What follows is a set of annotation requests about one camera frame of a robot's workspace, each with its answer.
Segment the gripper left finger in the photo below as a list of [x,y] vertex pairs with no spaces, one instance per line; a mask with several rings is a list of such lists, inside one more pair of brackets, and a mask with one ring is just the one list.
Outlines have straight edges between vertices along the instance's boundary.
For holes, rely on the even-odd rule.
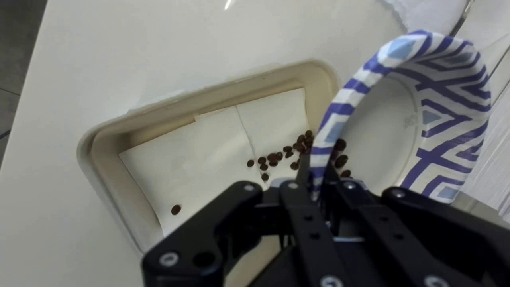
[[224,287],[240,259],[263,236],[290,245],[248,287],[352,287],[333,235],[308,193],[310,157],[298,177],[263,191],[238,181],[149,250],[141,262],[144,287]]

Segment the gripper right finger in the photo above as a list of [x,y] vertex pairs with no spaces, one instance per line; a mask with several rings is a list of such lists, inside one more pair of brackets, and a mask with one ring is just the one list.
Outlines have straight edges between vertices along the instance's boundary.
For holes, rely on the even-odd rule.
[[333,234],[360,238],[371,263],[358,279],[385,287],[510,287],[510,230],[402,187],[372,194],[327,165]]

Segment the blue and white paper bowl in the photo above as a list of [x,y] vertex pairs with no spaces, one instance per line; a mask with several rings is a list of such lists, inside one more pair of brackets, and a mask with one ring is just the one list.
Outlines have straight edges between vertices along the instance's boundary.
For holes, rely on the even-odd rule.
[[424,30],[391,40],[326,109],[311,148],[312,198],[343,139],[345,167],[373,193],[396,186],[453,202],[479,158],[491,104],[472,42]]

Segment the white paper sheet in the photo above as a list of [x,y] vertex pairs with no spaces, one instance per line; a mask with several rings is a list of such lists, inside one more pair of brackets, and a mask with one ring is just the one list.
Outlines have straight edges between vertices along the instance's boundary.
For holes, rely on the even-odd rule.
[[[296,172],[284,158],[263,181],[247,160],[281,151],[309,129],[304,89],[294,89],[195,116],[194,122],[120,154],[167,236],[237,181],[268,189]],[[182,209],[173,216],[171,208]]]

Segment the heap of coffee beans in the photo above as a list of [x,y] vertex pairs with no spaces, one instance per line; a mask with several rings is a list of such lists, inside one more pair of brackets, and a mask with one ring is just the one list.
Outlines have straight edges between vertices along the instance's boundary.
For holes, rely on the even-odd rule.
[[[281,151],[270,153],[266,156],[260,156],[259,158],[251,158],[247,160],[246,166],[248,168],[252,168],[254,166],[258,166],[259,170],[262,171],[261,179],[263,181],[269,180],[269,174],[267,170],[269,167],[278,166],[279,162],[283,161],[284,158],[292,158],[294,155],[297,155],[297,159],[292,161],[289,164],[289,167],[293,171],[298,171],[300,167],[301,158],[304,155],[310,154],[312,149],[312,143],[314,141],[314,133],[312,130],[307,130],[306,132],[299,135],[292,145],[287,145],[282,148]],[[346,140],[340,138],[336,141],[335,146],[333,148],[333,153],[330,156],[330,162],[333,167],[339,173],[340,177],[352,178],[352,171],[347,169],[345,165],[347,164],[349,157],[344,154],[347,147]]]

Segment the cream plastic tray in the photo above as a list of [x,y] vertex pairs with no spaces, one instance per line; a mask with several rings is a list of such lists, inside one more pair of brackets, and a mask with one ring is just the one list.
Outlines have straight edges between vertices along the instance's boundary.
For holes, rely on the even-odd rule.
[[272,65],[195,91],[175,90],[91,128],[77,147],[78,165],[137,256],[163,239],[155,211],[119,157],[121,152],[186,124],[194,116],[303,88],[308,122],[317,130],[342,87],[335,69],[319,60]]

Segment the white paper towel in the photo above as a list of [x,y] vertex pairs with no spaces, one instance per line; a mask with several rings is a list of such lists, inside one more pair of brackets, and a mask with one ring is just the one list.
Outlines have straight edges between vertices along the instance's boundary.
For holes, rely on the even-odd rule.
[[379,0],[391,8],[406,31],[426,30],[454,36],[474,0]]

